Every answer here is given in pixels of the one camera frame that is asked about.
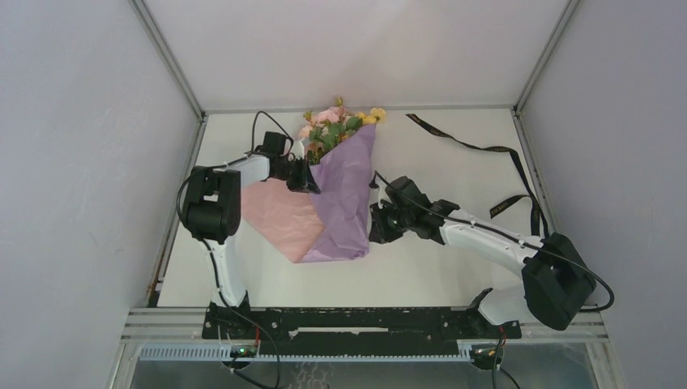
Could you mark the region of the pink purple wrapping paper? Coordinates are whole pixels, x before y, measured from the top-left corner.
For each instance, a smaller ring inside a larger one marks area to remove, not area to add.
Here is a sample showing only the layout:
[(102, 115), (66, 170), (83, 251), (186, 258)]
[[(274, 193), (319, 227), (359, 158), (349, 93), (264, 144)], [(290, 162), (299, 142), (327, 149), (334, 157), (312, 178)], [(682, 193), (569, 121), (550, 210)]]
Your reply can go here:
[(369, 253), (369, 183), (376, 127), (365, 125), (312, 167), (318, 194), (270, 178), (241, 193), (241, 215), (292, 263), (354, 260)]

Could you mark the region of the yellow fake flower stem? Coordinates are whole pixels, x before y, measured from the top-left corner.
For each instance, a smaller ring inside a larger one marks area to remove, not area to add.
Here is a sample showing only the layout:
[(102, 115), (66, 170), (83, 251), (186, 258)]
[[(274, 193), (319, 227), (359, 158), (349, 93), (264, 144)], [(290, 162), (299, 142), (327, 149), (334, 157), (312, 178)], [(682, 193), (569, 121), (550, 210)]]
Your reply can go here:
[(377, 122), (378, 119), (375, 116), (363, 112), (348, 115), (343, 120), (344, 130), (340, 138), (342, 140), (348, 139), (352, 137), (361, 127), (373, 125)]
[(369, 111), (369, 118), (373, 123), (383, 124), (386, 121), (386, 111), (382, 108), (372, 108)]

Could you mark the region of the pink fake flower stem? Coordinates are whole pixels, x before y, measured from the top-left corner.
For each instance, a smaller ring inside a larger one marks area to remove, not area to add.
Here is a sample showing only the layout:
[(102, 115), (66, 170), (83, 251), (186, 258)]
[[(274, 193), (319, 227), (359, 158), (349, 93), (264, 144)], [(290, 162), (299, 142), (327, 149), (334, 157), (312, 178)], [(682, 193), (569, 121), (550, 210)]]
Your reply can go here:
[(321, 159), (329, 151), (344, 141), (340, 138), (341, 134), (344, 132), (343, 122), (346, 116), (353, 115), (353, 113), (344, 106), (343, 98), (337, 96), (333, 106), (316, 114), (318, 115), (318, 120), (322, 127), (322, 149), (318, 158)]
[(298, 141), (301, 145), (302, 155), (306, 159), (319, 158), (319, 153), (322, 149), (321, 141), (321, 124), (318, 120), (318, 115), (310, 110), (303, 114), (305, 125), (301, 128), (298, 134)]

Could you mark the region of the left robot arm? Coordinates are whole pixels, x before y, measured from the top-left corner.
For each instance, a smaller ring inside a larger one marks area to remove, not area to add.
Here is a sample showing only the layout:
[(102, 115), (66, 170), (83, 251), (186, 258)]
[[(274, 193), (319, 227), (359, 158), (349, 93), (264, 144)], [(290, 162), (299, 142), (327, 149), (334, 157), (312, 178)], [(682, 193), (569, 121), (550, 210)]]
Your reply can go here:
[(268, 131), (262, 144), (236, 160), (194, 166), (177, 191), (177, 217), (207, 250), (215, 283), (211, 303), (228, 309), (221, 325), (235, 338), (247, 336), (254, 325), (252, 314), (240, 308), (248, 303), (234, 238), (241, 223), (242, 190), (274, 178), (291, 192), (321, 192), (307, 159), (292, 153), (295, 144), (289, 135)]

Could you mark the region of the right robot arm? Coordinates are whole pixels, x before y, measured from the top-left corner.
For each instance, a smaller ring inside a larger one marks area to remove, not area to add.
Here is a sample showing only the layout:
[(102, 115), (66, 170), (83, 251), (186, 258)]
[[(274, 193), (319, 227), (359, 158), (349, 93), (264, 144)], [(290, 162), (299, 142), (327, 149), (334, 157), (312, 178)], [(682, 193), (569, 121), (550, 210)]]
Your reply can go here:
[(522, 235), (450, 201), (431, 202), (406, 176), (389, 182), (376, 173), (370, 185), (379, 191), (370, 207), (371, 242), (391, 243), (413, 232), (442, 246), (471, 250), (519, 278), (513, 287), (485, 289), (473, 300), (467, 318), (476, 336), (491, 336), (500, 325), (528, 318), (563, 331), (600, 282), (562, 234)]

